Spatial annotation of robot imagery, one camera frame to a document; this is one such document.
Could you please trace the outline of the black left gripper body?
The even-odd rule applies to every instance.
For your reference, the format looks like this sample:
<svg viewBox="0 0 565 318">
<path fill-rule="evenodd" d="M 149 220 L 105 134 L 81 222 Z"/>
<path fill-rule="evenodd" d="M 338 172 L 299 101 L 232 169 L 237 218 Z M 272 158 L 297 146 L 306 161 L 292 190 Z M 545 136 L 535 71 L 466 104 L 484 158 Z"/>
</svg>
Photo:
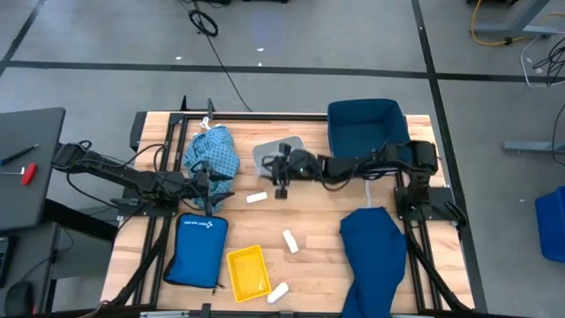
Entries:
<svg viewBox="0 0 565 318">
<path fill-rule="evenodd" d="M 181 203 L 189 208 L 202 210 L 206 216 L 213 214 L 212 203 L 209 199 L 209 171 L 207 168 L 199 170 L 193 178 L 188 178 L 183 172 L 177 171 L 176 178 L 180 186 L 176 190 L 176 196 Z M 188 203 L 188 200 L 200 199 L 202 207 L 198 208 Z"/>
</svg>

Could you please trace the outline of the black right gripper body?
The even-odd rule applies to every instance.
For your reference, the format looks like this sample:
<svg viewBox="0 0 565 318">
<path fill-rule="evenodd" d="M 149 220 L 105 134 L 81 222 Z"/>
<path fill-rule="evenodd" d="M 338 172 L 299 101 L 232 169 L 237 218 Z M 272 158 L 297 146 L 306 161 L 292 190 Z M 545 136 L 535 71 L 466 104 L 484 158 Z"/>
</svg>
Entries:
<svg viewBox="0 0 565 318">
<path fill-rule="evenodd" d="M 290 181 L 316 179 L 319 165 L 313 154 L 287 143 L 279 144 L 279 152 L 273 160 L 273 184 L 277 185 L 276 199 L 286 199 Z"/>
</svg>

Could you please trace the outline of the grey plastic bin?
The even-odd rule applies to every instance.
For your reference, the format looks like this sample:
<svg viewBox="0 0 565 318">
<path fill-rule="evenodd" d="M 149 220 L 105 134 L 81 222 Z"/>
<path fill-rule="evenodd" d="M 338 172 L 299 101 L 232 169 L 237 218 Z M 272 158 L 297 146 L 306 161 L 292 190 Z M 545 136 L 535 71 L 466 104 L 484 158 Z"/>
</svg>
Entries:
<svg viewBox="0 0 565 318">
<path fill-rule="evenodd" d="M 255 169 L 258 175 L 262 177 L 269 177 L 270 172 L 262 166 L 262 159 L 266 156 L 280 155 L 279 145 L 285 143 L 292 148 L 304 149 L 304 142 L 298 136 L 291 136 L 280 140 L 274 140 L 267 143 L 259 144 L 252 149 L 252 156 L 254 159 Z"/>
</svg>

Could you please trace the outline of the navy fabric storage bin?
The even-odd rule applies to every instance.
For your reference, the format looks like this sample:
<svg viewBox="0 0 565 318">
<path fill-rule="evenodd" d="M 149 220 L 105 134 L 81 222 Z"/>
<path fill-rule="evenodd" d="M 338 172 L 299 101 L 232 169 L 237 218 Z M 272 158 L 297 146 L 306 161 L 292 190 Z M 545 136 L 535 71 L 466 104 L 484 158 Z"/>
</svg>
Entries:
<svg viewBox="0 0 565 318">
<path fill-rule="evenodd" d="M 410 141 L 398 103 L 357 99 L 328 105 L 328 143 L 333 157 L 360 157 L 387 144 Z"/>
</svg>

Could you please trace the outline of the yellow plastic basket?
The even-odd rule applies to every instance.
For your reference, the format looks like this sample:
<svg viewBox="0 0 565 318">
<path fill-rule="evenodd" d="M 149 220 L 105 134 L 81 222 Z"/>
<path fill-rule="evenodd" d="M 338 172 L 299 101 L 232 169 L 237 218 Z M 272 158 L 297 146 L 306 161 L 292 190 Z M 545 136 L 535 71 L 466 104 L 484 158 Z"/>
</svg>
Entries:
<svg viewBox="0 0 565 318">
<path fill-rule="evenodd" d="M 267 296 L 272 291 L 260 245 L 227 253 L 227 263 L 237 303 Z"/>
</svg>

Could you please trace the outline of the blue patterned gown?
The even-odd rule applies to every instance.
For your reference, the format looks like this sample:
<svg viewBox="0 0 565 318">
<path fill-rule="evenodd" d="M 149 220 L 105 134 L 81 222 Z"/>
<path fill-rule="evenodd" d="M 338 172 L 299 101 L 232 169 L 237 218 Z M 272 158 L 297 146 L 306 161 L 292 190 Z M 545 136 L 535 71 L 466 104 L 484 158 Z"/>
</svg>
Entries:
<svg viewBox="0 0 565 318">
<path fill-rule="evenodd" d="M 184 155 L 184 166 L 190 179 L 195 179 L 203 171 L 203 163 L 207 167 L 229 180 L 210 181 L 207 190 L 200 190 L 200 195 L 215 195 L 230 193 L 233 178 L 237 175 L 240 159 L 236 153 L 230 130 L 224 125 L 218 125 L 205 132 L 194 135 Z"/>
</svg>

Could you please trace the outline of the blue first aid pouch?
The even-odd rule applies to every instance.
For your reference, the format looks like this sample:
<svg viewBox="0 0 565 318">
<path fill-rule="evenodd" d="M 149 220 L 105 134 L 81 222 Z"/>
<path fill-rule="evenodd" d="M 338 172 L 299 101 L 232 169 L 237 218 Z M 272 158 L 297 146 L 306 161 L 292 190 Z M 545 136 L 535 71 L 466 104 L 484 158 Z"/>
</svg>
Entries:
<svg viewBox="0 0 565 318">
<path fill-rule="evenodd" d="M 184 213 L 177 218 L 173 256 L 163 281 L 202 289 L 224 289 L 220 283 L 222 256 L 229 229 L 226 219 Z"/>
</svg>

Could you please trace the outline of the dark blue cloth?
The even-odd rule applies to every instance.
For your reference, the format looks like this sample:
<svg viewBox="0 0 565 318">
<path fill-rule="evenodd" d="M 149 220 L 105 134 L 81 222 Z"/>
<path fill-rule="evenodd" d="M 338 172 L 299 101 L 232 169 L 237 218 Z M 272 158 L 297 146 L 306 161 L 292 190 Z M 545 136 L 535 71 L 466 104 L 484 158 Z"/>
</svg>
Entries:
<svg viewBox="0 0 565 318">
<path fill-rule="evenodd" d="M 405 235 L 384 208 L 359 208 L 341 221 L 353 281 L 342 318 L 389 318 L 407 254 Z"/>
</svg>

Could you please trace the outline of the dark grey desk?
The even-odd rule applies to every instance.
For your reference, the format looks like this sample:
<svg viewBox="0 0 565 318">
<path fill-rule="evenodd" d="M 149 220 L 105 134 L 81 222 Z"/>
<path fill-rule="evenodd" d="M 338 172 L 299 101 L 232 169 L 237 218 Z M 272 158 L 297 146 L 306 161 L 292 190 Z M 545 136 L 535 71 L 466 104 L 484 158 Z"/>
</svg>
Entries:
<svg viewBox="0 0 565 318">
<path fill-rule="evenodd" d="M 0 175 L 0 231 L 40 223 L 64 116 L 63 108 L 0 113 L 0 159 L 39 144 L 31 152 L 0 166 L 0 171 L 20 171 L 30 163 L 38 166 L 29 185 L 22 185 L 19 176 Z"/>
</svg>

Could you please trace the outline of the black pen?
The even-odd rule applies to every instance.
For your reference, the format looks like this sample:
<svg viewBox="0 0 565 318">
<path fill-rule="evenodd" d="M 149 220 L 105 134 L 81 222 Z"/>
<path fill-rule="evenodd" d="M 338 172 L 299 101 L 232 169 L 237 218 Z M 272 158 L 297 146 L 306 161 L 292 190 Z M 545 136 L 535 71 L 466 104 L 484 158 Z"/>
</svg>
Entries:
<svg viewBox="0 0 565 318">
<path fill-rule="evenodd" d="M 31 147 L 24 148 L 24 149 L 20 150 L 20 151 L 17 152 L 17 153 L 14 153 L 14 154 L 12 154 L 12 155 L 8 155 L 8 156 L 6 156 L 6 157 L 4 157 L 4 158 L 1 158 L 1 159 L 0 159 L 0 166 L 4 166 L 4 165 L 6 165 L 7 163 L 10 163 L 10 162 L 12 162 L 12 161 L 14 161 L 14 160 L 20 158 L 21 156 L 23 156 L 23 155 L 25 155 L 25 154 L 31 152 L 32 150 L 34 150 L 34 149 L 37 148 L 37 147 L 39 147 L 39 144 L 32 145 Z"/>
</svg>

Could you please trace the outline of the black computer mouse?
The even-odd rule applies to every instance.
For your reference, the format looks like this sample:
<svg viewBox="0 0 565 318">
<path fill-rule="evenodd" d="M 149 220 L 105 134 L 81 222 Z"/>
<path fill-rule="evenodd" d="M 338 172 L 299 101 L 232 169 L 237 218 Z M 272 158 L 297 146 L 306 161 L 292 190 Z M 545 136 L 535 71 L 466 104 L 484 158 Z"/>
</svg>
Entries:
<svg viewBox="0 0 565 318">
<path fill-rule="evenodd" d="M 4 300 L 6 315 L 30 315 L 34 311 L 33 286 L 29 282 L 18 282 L 6 292 Z"/>
</svg>

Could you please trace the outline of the grey stand foot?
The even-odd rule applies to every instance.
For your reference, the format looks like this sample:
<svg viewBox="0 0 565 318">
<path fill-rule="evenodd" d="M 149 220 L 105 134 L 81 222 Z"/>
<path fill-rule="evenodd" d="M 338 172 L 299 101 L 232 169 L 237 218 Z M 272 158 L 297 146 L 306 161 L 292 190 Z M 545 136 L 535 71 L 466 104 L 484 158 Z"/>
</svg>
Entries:
<svg viewBox="0 0 565 318">
<path fill-rule="evenodd" d="M 554 145 L 552 142 L 547 141 L 504 141 L 502 148 L 505 151 L 546 154 L 555 152 L 559 155 L 565 155 L 565 143 Z"/>
</svg>

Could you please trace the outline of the blue plastic crate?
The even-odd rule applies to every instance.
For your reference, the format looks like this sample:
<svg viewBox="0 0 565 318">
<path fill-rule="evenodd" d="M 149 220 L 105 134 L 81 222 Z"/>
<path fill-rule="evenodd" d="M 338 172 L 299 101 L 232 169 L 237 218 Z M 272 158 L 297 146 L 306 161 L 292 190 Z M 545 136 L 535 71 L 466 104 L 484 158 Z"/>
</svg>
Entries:
<svg viewBox="0 0 565 318">
<path fill-rule="evenodd" d="M 535 200 L 542 255 L 565 263 L 565 186 Z"/>
</svg>

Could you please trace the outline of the grey table base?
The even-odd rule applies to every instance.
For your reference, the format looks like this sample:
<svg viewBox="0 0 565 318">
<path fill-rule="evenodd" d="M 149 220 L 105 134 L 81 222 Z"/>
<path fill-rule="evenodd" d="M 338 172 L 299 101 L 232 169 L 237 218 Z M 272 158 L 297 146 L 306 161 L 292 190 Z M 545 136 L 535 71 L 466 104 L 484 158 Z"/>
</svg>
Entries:
<svg viewBox="0 0 565 318">
<path fill-rule="evenodd" d="M 530 24 L 549 2 L 550 0 L 528 0 L 525 7 L 509 23 L 477 25 L 476 17 L 483 0 L 476 0 L 476 5 L 471 17 L 471 35 L 476 37 L 477 34 L 501 34 L 504 38 L 515 35 L 516 38 L 513 39 L 513 42 L 521 41 L 523 38 L 527 39 L 532 36 L 550 37 L 557 34 L 565 35 L 565 31 L 554 27 Z"/>
</svg>

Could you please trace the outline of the red-handled tool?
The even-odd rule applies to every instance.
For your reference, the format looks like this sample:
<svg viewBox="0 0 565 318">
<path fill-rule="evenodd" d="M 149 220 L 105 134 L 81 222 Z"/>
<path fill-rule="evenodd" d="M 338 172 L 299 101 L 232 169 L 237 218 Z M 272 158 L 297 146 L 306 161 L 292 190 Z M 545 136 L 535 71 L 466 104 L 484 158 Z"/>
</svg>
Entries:
<svg viewBox="0 0 565 318">
<path fill-rule="evenodd" d="M 26 167 L 22 167 L 20 171 L 0 171 L 0 175 L 19 176 L 20 183 L 27 186 L 33 181 L 37 168 L 36 163 L 30 163 Z"/>
</svg>

